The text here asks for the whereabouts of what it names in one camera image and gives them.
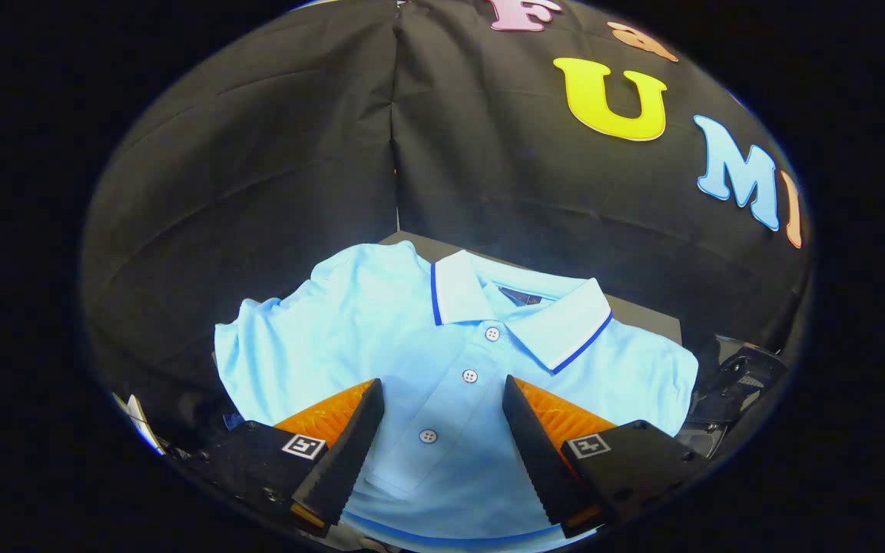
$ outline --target letter m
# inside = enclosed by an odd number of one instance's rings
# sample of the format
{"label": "letter m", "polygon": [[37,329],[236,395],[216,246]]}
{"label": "letter m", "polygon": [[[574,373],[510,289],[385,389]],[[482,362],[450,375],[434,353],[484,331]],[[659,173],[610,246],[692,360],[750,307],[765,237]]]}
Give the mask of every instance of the letter m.
{"label": "letter m", "polygon": [[770,230],[781,227],[777,220],[777,188],[774,181],[774,161],[766,151],[753,144],[747,160],[730,136],[726,127],[716,121],[696,115],[696,125],[705,133],[708,150],[705,174],[698,178],[702,192],[716,196],[720,200],[730,199],[730,189],[726,186],[726,173],[730,174],[733,194],[737,206],[743,207],[756,193],[751,204],[751,213]]}

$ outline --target black fabric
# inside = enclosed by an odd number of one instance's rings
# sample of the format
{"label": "black fabric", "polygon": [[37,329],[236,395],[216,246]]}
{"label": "black fabric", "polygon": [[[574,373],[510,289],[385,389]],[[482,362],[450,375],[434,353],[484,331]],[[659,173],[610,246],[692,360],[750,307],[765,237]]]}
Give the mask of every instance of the black fabric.
{"label": "black fabric", "polygon": [[[779,349],[815,237],[805,224],[804,248],[787,241],[783,186],[777,232],[700,192],[706,144],[691,116],[800,175],[674,45],[678,63],[614,38],[605,23],[623,18],[562,7],[544,31],[500,32],[488,2],[331,2],[263,25],[171,85],[112,155],[85,228],[81,298],[112,389],[138,396],[166,438],[199,439],[228,409],[214,324],[390,235],[396,207],[403,230],[596,277],[679,318],[703,364],[714,333]],[[660,78],[664,135],[587,128],[556,57],[609,66],[619,115],[639,112],[622,72]]]}
{"label": "black fabric", "polygon": [[396,230],[396,13],[352,0],[284,15],[180,78],[113,153],[81,300],[108,384],[171,441],[196,439],[222,400],[215,323]]}
{"label": "black fabric", "polygon": [[[777,232],[749,207],[700,192],[706,143],[691,117],[726,126],[744,154],[759,144],[798,186],[800,175],[758,119],[674,46],[678,63],[626,45],[606,25],[636,22],[561,5],[538,32],[492,31],[488,2],[403,6],[391,119],[401,228],[534,270],[596,277],[606,293],[699,332],[779,349],[815,237],[805,224],[802,249],[787,241],[780,176]],[[566,104],[558,57],[610,67],[608,103],[622,116],[640,110],[622,72],[659,78],[668,86],[663,135],[628,141],[586,127]]]}

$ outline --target black backdrop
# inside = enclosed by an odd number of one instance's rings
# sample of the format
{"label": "black backdrop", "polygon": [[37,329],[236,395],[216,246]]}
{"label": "black backdrop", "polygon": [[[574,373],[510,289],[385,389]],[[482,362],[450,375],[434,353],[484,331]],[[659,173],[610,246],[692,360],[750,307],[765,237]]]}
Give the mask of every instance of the black backdrop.
{"label": "black backdrop", "polygon": [[[885,5],[608,9],[688,52],[786,144],[823,263],[807,370],[777,415],[605,549],[885,549]],[[279,11],[0,11],[0,550],[287,547],[173,475],[109,409],[85,375],[74,293],[91,185],[138,113]]]}
{"label": "black backdrop", "polygon": [[[640,22],[562,6],[541,32],[491,31],[494,8],[477,0],[310,6],[170,85],[115,148],[85,227],[81,293],[108,385],[194,447],[228,409],[208,358],[214,324],[384,238],[396,206],[406,231],[597,277],[680,319],[686,336],[780,349],[814,258],[808,212],[798,250],[748,207],[700,193],[706,140],[691,117],[800,173],[681,49],[671,63],[607,27],[653,32]],[[610,64],[608,98],[623,115],[639,100],[621,73],[660,78],[664,135],[628,141],[576,121],[556,57]],[[786,221],[786,191],[774,188]]]}

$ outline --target letter u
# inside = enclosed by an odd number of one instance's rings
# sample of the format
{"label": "letter u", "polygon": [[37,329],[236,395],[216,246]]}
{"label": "letter u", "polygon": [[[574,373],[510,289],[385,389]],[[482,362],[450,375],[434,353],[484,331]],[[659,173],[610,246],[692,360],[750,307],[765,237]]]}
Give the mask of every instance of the letter u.
{"label": "letter u", "polygon": [[665,105],[661,91],[668,87],[657,78],[635,71],[624,76],[637,85],[640,116],[621,117],[607,105],[603,78],[610,68],[594,61],[556,58],[552,63],[565,73],[565,96],[568,107],[579,121],[594,131],[633,141],[654,140],[665,132]]}

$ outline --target light blue polo shirt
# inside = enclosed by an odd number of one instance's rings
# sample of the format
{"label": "light blue polo shirt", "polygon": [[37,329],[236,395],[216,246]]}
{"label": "light blue polo shirt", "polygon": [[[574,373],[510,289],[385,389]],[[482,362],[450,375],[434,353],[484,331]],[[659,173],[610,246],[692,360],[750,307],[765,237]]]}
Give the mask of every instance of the light blue polo shirt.
{"label": "light blue polo shirt", "polygon": [[565,539],[545,517],[502,412],[506,375],[674,436],[698,370],[678,344],[612,319],[595,279],[466,251],[429,263],[408,241],[347,248],[286,299],[245,300],[216,330],[220,380],[246,420],[273,425],[382,380],[384,416],[343,520],[429,553],[531,553],[586,536]]}

